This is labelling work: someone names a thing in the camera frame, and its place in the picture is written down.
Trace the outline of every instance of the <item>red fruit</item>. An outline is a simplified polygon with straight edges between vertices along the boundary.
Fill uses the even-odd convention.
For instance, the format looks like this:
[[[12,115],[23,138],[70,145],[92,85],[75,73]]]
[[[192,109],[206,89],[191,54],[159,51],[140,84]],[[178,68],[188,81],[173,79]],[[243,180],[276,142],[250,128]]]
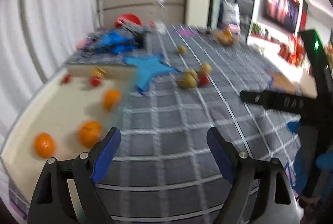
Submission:
[[[71,75],[65,75],[63,80],[62,80],[62,83],[63,84],[68,84],[70,81],[71,81]]]
[[[198,86],[206,86],[209,84],[209,78],[207,75],[198,74],[198,78],[199,78]]]
[[[92,77],[90,78],[89,83],[90,83],[92,86],[99,86],[99,85],[102,83],[102,80],[101,80],[100,77],[92,76]]]

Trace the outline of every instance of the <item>orange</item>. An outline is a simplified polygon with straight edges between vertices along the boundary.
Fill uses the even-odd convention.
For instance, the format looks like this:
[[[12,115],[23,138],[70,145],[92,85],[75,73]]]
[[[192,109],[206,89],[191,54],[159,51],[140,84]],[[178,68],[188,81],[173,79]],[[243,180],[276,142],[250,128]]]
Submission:
[[[122,98],[122,93],[116,90],[108,90],[103,97],[103,107],[107,111],[110,111],[116,106]]]
[[[35,137],[34,149],[41,158],[50,158],[56,148],[53,138],[47,133],[40,133]]]
[[[91,149],[101,140],[102,125],[97,121],[85,121],[78,132],[79,142],[88,149]]]

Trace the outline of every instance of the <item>white curtain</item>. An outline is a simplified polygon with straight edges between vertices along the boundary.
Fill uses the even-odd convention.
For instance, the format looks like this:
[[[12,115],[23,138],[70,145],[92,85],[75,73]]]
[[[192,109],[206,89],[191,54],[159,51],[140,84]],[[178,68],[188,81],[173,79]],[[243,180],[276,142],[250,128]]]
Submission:
[[[0,149],[32,97],[94,30],[94,3],[0,0]],[[0,196],[8,207],[8,177],[1,163]]]

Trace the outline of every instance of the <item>blue star-shaped mat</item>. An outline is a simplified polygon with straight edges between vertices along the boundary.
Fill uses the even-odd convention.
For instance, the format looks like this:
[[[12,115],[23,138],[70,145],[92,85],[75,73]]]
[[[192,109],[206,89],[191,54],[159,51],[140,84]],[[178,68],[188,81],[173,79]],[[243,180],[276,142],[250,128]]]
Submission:
[[[134,65],[138,70],[137,89],[143,94],[149,89],[150,81],[156,76],[166,75],[168,73],[178,73],[179,71],[162,62],[163,55],[144,56],[135,58],[132,56],[124,57],[124,63]]]

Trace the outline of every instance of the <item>tv screen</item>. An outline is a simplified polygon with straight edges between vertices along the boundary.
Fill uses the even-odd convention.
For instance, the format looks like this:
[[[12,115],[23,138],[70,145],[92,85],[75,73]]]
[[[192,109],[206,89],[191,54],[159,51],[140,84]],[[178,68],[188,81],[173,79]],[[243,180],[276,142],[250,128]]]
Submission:
[[[292,0],[265,0],[264,16],[285,30],[294,33],[299,5]]]

